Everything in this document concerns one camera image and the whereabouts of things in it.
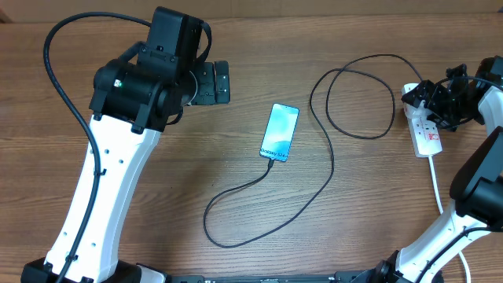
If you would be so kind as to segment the Samsung Galaxy smartphone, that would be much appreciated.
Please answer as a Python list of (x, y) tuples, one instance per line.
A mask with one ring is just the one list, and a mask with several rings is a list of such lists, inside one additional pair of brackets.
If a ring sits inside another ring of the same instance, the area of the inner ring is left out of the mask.
[(298, 118), (299, 110), (297, 108), (278, 103), (273, 104), (259, 155), (271, 160), (286, 162)]

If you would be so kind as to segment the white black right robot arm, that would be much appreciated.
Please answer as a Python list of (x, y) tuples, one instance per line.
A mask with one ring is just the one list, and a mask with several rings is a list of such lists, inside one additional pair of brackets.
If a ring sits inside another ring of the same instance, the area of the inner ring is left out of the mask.
[(474, 76), (465, 64), (433, 83), (402, 88), (402, 102), (417, 156), (431, 159), (439, 130), (475, 120), (486, 140), (456, 173), (449, 205), (409, 246), (349, 282), (442, 282), (442, 268), (473, 241), (502, 231), (502, 58), (481, 61)]

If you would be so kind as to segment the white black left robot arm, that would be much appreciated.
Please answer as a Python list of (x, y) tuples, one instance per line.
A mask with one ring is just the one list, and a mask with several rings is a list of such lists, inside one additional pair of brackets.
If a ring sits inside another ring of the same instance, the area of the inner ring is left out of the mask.
[(190, 105), (230, 100), (229, 65), (200, 47), (209, 24), (156, 8), (145, 41), (94, 76), (89, 140), (64, 225), (46, 256), (24, 266), (23, 282), (168, 282), (143, 264), (119, 259), (119, 241), (142, 169), (164, 129)]

